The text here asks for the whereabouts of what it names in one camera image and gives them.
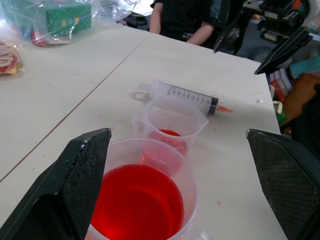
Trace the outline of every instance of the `plastic bag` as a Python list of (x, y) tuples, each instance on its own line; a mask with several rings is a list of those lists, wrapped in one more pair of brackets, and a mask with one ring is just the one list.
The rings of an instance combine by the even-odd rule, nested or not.
[(23, 68), (17, 44), (0, 40), (0, 78), (3, 74), (15, 75)]
[(11, 28), (37, 46), (68, 44), (131, 14), (139, 0), (1, 0)]

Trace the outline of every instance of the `white table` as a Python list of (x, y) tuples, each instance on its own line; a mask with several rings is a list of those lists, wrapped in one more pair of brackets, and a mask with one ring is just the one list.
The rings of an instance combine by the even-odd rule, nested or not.
[(25, 72), (0, 79), (0, 181), (149, 34), (111, 25), (69, 45), (22, 48)]
[(0, 226), (69, 140), (105, 127), (112, 129), (112, 141), (133, 136), (131, 118), (145, 104), (132, 93), (140, 92), (139, 83), (158, 79), (214, 95), (233, 109), (211, 117), (190, 152), (200, 187), (195, 222), (215, 240), (286, 240), (245, 138), (248, 128), (279, 133), (266, 78), (253, 74), (258, 65), (151, 34), (0, 183)]

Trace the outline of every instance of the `person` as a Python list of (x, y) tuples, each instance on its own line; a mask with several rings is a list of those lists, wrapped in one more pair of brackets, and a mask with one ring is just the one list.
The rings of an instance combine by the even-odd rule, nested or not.
[(155, 0), (149, 31), (190, 44), (213, 47), (213, 0)]

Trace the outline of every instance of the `person's arm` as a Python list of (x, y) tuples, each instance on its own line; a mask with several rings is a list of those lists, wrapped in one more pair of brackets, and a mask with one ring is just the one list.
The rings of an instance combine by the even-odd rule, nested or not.
[(164, 4), (162, 2), (157, 2), (153, 7), (149, 27), (150, 33), (159, 34), (161, 32), (161, 13), (163, 5)]
[(200, 46), (201, 44), (203, 44), (211, 36), (211, 34), (213, 33), (214, 29), (215, 29), (214, 26), (212, 26), (211, 24), (203, 21), (201, 23), (201, 27), (186, 42), (190, 43), (190, 44), (194, 44), (194, 45)]

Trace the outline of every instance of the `black shirt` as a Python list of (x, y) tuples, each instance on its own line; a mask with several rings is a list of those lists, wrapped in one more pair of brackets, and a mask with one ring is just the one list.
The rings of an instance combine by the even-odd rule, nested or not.
[(214, 0), (155, 0), (163, 3), (161, 35), (187, 41), (201, 26), (202, 21), (214, 26), (211, 8)]

